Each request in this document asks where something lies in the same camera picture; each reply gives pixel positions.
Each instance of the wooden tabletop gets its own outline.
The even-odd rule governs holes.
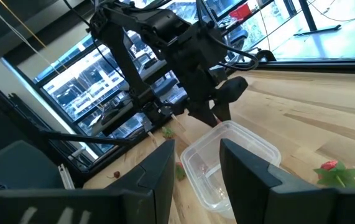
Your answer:
[[[315,184],[313,169],[332,159],[355,167],[355,75],[246,72],[248,89],[231,104],[233,121],[250,129],[279,149],[281,167]],[[187,116],[178,116],[194,142],[211,128]],[[169,124],[178,129],[177,123]],[[157,144],[164,139],[154,133]],[[113,173],[131,170],[154,150],[150,138],[87,181],[84,188],[101,189],[114,182]],[[175,182],[169,223],[235,223],[206,211],[187,179]]]

